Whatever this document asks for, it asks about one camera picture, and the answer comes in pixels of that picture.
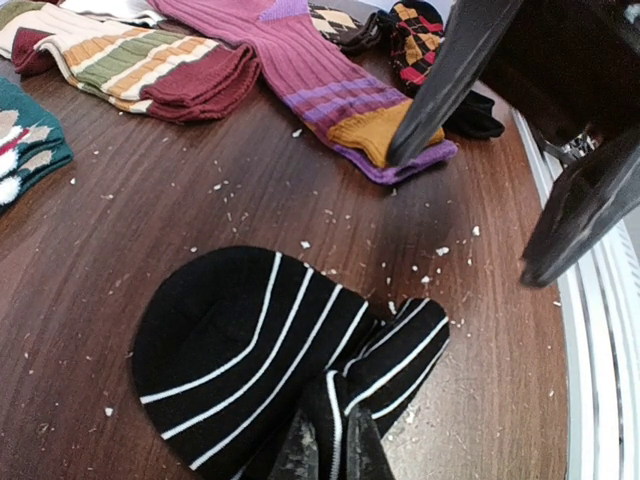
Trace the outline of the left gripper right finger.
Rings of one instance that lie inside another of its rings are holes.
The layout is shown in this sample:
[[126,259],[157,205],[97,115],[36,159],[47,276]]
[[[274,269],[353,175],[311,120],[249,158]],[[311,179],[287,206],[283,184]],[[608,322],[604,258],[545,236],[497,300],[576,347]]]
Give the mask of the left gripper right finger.
[[345,478],[394,480],[371,412],[355,406],[348,415]]

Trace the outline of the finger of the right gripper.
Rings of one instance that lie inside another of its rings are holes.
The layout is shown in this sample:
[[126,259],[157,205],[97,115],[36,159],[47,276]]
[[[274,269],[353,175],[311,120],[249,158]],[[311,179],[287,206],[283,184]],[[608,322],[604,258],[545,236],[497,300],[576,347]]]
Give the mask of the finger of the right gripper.
[[523,251],[522,285],[556,281],[639,206],[639,127],[567,166]]

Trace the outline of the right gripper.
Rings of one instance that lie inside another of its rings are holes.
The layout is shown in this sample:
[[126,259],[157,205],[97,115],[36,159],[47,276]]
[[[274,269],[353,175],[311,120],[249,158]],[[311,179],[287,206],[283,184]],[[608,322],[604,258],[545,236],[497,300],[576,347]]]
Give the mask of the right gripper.
[[387,163],[403,167],[416,158],[484,69],[482,82],[552,144],[583,132],[610,140],[637,126],[638,6],[455,2],[440,53],[391,140]]

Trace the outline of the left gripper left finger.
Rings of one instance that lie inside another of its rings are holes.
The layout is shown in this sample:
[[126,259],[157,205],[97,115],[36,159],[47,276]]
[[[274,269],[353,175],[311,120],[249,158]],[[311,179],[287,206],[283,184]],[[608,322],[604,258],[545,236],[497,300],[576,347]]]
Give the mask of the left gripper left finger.
[[270,480],[318,480],[319,440],[309,415],[299,408],[269,474]]

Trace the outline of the black white striped sock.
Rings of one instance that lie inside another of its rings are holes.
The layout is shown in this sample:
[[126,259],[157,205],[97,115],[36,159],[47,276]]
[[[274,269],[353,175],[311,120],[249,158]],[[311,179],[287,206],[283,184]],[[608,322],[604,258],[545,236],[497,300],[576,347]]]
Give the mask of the black white striped sock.
[[418,393],[450,340],[442,306],[369,302],[291,256],[225,247],[172,273],[136,333],[132,379],[148,418],[204,479],[269,479],[302,408],[319,440],[319,479],[346,479],[348,415],[379,436]]

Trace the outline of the black orange argyle sock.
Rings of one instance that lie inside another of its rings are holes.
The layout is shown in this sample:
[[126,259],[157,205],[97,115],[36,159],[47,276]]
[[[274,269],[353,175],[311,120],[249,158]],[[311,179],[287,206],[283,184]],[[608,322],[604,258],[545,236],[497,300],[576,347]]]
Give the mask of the black orange argyle sock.
[[[391,60],[403,91],[414,97],[425,83],[445,38],[439,11],[426,1],[398,1],[385,17],[390,23]],[[504,133],[494,118],[495,101],[470,91],[444,122],[444,129],[465,138],[489,140]]]

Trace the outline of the brown argyle sock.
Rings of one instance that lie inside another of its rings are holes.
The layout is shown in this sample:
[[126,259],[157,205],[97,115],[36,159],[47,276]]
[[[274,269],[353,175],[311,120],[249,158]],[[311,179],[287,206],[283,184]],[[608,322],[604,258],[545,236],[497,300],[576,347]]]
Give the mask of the brown argyle sock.
[[384,41],[385,34],[378,12],[370,13],[361,22],[340,9],[310,3],[309,13],[321,36],[347,56],[363,54]]

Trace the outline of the purple yellow sock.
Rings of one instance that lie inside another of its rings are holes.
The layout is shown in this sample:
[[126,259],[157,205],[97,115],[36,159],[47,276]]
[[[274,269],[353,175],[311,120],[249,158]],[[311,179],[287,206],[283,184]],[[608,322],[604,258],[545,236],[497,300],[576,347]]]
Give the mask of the purple yellow sock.
[[369,180],[394,185],[452,158],[437,130],[393,167],[386,154],[412,101],[348,59],[312,23],[305,1],[154,1],[161,14],[206,37],[251,45],[272,91],[330,149]]

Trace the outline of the beige striped sock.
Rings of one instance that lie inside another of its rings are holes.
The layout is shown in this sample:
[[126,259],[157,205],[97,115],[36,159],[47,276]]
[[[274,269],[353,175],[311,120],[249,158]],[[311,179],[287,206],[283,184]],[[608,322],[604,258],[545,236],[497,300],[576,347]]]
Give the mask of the beige striped sock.
[[1,55],[21,76],[56,69],[121,111],[174,123],[227,117],[261,73],[246,44],[94,20],[40,1],[2,5]]

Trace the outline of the cream short sock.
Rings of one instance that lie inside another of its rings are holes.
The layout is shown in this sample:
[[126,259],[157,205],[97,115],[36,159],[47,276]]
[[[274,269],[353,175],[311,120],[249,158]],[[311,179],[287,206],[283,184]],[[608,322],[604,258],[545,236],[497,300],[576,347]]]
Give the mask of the cream short sock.
[[101,21],[113,20],[155,27],[166,20],[145,0],[65,0],[61,1],[59,6]]

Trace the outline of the dark green reindeer sock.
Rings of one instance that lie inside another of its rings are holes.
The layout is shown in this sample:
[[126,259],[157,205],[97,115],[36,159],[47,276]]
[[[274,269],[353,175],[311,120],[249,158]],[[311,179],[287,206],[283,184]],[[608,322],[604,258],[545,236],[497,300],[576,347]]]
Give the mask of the dark green reindeer sock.
[[72,150],[57,117],[3,77],[1,210],[7,211],[29,189],[72,159]]

